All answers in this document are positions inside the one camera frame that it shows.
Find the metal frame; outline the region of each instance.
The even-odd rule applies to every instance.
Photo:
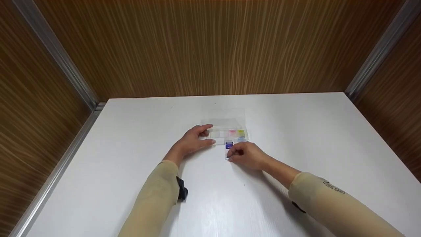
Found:
[[[91,113],[54,170],[51,172],[50,176],[47,178],[44,185],[38,191],[37,195],[20,218],[19,222],[13,228],[9,237],[22,237],[27,235],[100,113],[101,110],[95,110]]]
[[[56,63],[63,70],[67,79],[74,86],[80,97],[88,105],[91,111],[93,111],[98,104],[98,99],[70,59],[37,5],[33,0],[13,0],[13,3],[35,34],[37,34],[48,52],[50,52]]]
[[[360,70],[355,75],[354,79],[352,79],[348,88],[345,90],[345,94],[351,101],[354,101],[364,89],[368,81],[420,12],[420,0],[405,1],[368,58],[365,60],[364,64],[361,66]]]

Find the clear plastic organizer box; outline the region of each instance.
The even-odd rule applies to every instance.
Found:
[[[209,129],[209,136],[203,139],[214,139],[216,145],[225,145],[226,149],[248,141],[244,109],[208,110],[204,115],[202,124],[213,124],[213,127]]]

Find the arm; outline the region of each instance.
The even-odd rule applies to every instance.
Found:
[[[176,177],[187,154],[211,146],[215,140],[200,140],[208,135],[211,124],[187,131],[152,171],[137,196],[133,209],[120,230],[119,237],[158,237],[173,205],[177,203],[179,185]]]
[[[263,170],[289,191],[289,198],[338,237],[403,236],[364,204],[327,180],[296,170],[264,153],[254,143],[237,143],[229,161]]]

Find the beige arm sleeve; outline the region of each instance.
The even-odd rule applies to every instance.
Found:
[[[173,205],[177,203],[178,167],[162,161],[146,179],[119,237],[158,237]]]
[[[351,195],[313,174],[298,174],[291,183],[288,195],[338,237],[403,236]]]

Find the white table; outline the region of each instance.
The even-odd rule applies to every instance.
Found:
[[[250,140],[344,189],[406,236],[421,233],[421,185],[343,93],[112,99],[30,229],[30,237],[116,236],[149,173],[209,109],[244,108]],[[181,169],[189,195],[162,236],[330,236],[272,178],[224,159]]]

